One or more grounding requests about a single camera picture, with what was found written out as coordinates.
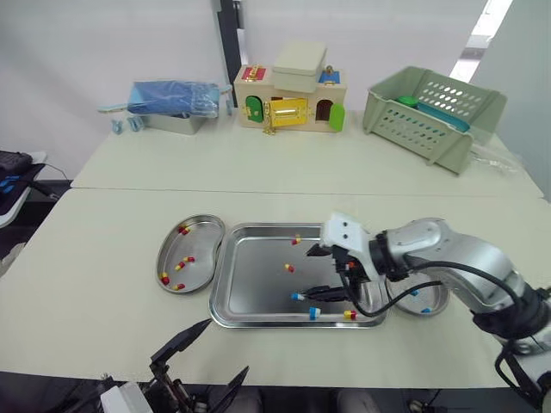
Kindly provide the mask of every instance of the green object in basket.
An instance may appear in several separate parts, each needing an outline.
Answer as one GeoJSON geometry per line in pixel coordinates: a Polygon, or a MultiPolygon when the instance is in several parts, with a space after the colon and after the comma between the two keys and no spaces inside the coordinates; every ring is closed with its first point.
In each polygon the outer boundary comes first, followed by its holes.
{"type": "Polygon", "coordinates": [[[419,100],[414,98],[413,96],[400,96],[398,99],[396,99],[396,101],[410,108],[416,108],[419,104],[419,100]]]}

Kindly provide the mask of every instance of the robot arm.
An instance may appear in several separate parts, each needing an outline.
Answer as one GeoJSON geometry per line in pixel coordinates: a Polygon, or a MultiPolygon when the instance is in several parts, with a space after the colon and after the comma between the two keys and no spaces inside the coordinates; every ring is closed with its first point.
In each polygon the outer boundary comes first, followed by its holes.
{"type": "Polygon", "coordinates": [[[505,360],[520,385],[517,392],[541,407],[551,388],[551,303],[548,292],[532,289],[500,249],[453,232],[443,219],[419,219],[372,236],[340,213],[323,225],[319,247],[333,254],[342,277],[355,259],[365,282],[403,280],[418,271],[440,280],[473,313],[476,325],[504,345],[496,360],[502,379],[512,385],[499,369],[505,360]]]}

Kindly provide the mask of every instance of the black cable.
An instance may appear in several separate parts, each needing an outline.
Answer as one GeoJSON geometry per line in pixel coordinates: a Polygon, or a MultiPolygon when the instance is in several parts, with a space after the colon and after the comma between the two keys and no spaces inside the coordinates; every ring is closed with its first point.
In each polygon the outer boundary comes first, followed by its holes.
{"type": "Polygon", "coordinates": [[[430,407],[432,406],[432,404],[434,403],[434,401],[436,400],[436,398],[438,396],[440,396],[440,392],[442,391],[442,389],[438,389],[436,390],[436,393],[434,393],[434,396],[432,397],[432,399],[429,401],[429,403],[426,404],[427,407],[430,407]]]}
{"type": "MultiPolygon", "coordinates": [[[[517,322],[517,316],[520,314],[521,308],[521,300],[517,296],[517,294],[513,291],[511,287],[509,287],[504,281],[500,280],[499,278],[494,277],[493,275],[488,274],[485,271],[482,271],[481,269],[471,267],[465,264],[460,264],[459,262],[448,262],[448,261],[433,261],[433,262],[425,262],[423,264],[419,264],[415,267],[410,268],[411,271],[419,271],[426,268],[454,268],[459,269],[461,271],[466,271],[470,274],[478,275],[480,278],[483,278],[485,280],[490,281],[492,284],[498,286],[502,290],[504,290],[510,297],[514,305],[514,311],[515,314],[513,317],[511,317],[511,327],[514,328],[516,322],[517,322]]],[[[498,376],[521,398],[526,400],[530,405],[533,405],[533,401],[531,400],[531,397],[522,391],[517,385],[515,385],[511,379],[509,379],[503,370],[501,370],[501,363],[505,359],[505,357],[511,352],[513,345],[515,341],[509,340],[502,348],[501,352],[499,353],[498,357],[496,358],[494,362],[494,368],[496,370],[496,373],[498,376]]]]}
{"type": "Polygon", "coordinates": [[[486,271],[482,271],[481,269],[471,267],[470,265],[460,264],[459,262],[451,262],[451,261],[424,262],[423,264],[419,264],[419,265],[416,265],[415,267],[409,268],[409,270],[420,271],[426,268],[454,268],[454,269],[460,269],[461,271],[466,271],[474,275],[478,275],[480,278],[490,281],[492,284],[498,286],[499,288],[504,290],[507,294],[509,294],[509,296],[513,301],[513,304],[516,307],[515,311],[517,313],[521,310],[520,298],[518,298],[517,294],[513,291],[513,289],[509,287],[507,284],[505,284],[504,281],[501,281],[499,278],[496,278],[493,275],[488,274],[486,271]]]}
{"type": "Polygon", "coordinates": [[[505,357],[512,351],[512,348],[515,344],[514,340],[509,340],[502,348],[501,352],[499,352],[498,357],[496,358],[495,362],[493,363],[493,366],[498,373],[498,376],[516,393],[518,396],[523,398],[526,402],[528,402],[530,405],[534,406],[534,401],[532,398],[525,393],[520,387],[515,385],[511,379],[507,377],[507,375],[504,373],[503,370],[501,370],[501,363],[505,359],[505,357]]]}
{"type": "Polygon", "coordinates": [[[395,305],[398,301],[400,301],[401,299],[403,299],[404,297],[406,297],[407,295],[413,293],[414,291],[416,290],[420,290],[421,288],[426,288],[426,287],[435,287],[435,286],[441,286],[442,285],[442,282],[441,281],[429,281],[429,282],[424,282],[422,284],[418,284],[414,287],[411,287],[411,288],[408,288],[407,290],[405,290],[404,292],[402,292],[400,295],[397,295],[394,299],[391,299],[390,301],[388,301],[388,303],[386,303],[384,306],[382,306],[379,310],[376,310],[376,311],[373,311],[373,312],[368,312],[368,311],[365,311],[361,306],[360,306],[360,303],[358,302],[358,300],[356,299],[355,295],[353,292],[351,292],[350,290],[350,285],[348,284],[348,282],[346,281],[346,277],[344,275],[344,273],[340,272],[338,273],[341,277],[341,281],[343,283],[343,286],[344,286],[344,291],[346,292],[346,295],[348,295],[348,298],[349,300],[352,302],[352,304],[354,305],[354,307],[362,314],[364,315],[365,317],[377,317],[378,315],[382,314],[383,312],[385,312],[386,310],[388,310],[390,307],[392,307],[393,305],[395,305]]]}

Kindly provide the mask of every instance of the wooden toy house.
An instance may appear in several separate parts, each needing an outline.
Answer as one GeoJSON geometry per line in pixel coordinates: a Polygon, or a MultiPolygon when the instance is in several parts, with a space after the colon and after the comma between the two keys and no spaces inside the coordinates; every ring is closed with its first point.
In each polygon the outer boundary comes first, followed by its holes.
{"type": "Polygon", "coordinates": [[[243,65],[233,87],[242,126],[340,132],[346,77],[325,66],[319,42],[288,44],[273,67],[243,65]]]}

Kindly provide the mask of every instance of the white table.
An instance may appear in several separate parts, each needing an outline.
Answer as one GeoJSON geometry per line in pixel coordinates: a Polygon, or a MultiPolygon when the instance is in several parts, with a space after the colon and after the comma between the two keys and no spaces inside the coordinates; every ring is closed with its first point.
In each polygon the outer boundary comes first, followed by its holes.
{"type": "MultiPolygon", "coordinates": [[[[43,163],[46,161],[47,158],[47,154],[44,151],[30,152],[29,155],[33,157],[33,163],[43,163]]],[[[7,211],[4,215],[0,215],[0,228],[4,228],[15,219],[30,192],[31,188],[25,188],[17,201],[14,203],[14,205],[10,208],[10,210],[7,211]]]]}
{"type": "MultiPolygon", "coordinates": [[[[543,200],[432,196],[218,194],[72,189],[0,279],[0,370],[147,380],[149,357],[209,317],[210,288],[163,291],[155,261],[189,215],[242,222],[321,222],[331,211],[373,231],[425,216],[495,243],[533,287],[548,283],[551,213],[543,200]]],[[[372,330],[229,330],[212,324],[170,361],[189,383],[224,383],[251,366],[249,385],[504,386],[498,343],[452,298],[430,319],[394,311],[372,330]]]]}
{"type": "MultiPolygon", "coordinates": [[[[376,135],[350,113],[342,133],[241,127],[237,117],[208,121],[196,135],[156,129],[111,134],[74,188],[170,189],[292,194],[388,194],[541,198],[528,174],[473,162],[457,177],[376,135]]],[[[494,138],[491,147],[506,151],[494,138]]]]}

